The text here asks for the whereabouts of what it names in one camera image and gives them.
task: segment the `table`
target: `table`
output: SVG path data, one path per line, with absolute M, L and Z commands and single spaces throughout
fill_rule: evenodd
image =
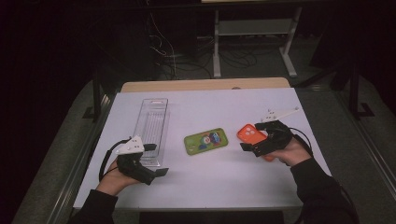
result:
M 269 108 L 302 108 L 295 90 L 285 85 L 285 80 L 236 78 L 126 83 L 110 110 L 74 207 L 80 208 L 90 189 L 98 184 L 99 167 L 106 151 L 134 132 L 141 103 L 148 98 L 169 100 L 170 118 L 163 155 L 163 167 L 168 167 L 169 172 L 156 178 L 150 186 L 142 184 L 125 189 L 119 195 L 117 208 L 138 211 L 280 210 L 301 206 L 289 167 L 280 161 L 266 162 L 253 153 L 242 151 L 236 137 L 246 123 L 260 122 Z M 209 83 L 213 85 L 211 88 L 197 90 L 200 85 L 207 87 Z M 260 88 L 258 83 L 267 85 Z M 274 83 L 275 88 L 271 88 L 270 83 Z M 153 88 L 147 88 L 149 91 L 142 91 L 143 88 L 134 92 L 132 88 L 150 84 Z M 173 88 L 184 89 L 172 91 Z M 316 160 L 330 174 L 304 110 L 281 121 L 309 137 Z M 194 156 L 186 153 L 185 136 L 218 127 L 227 134 L 227 147 Z

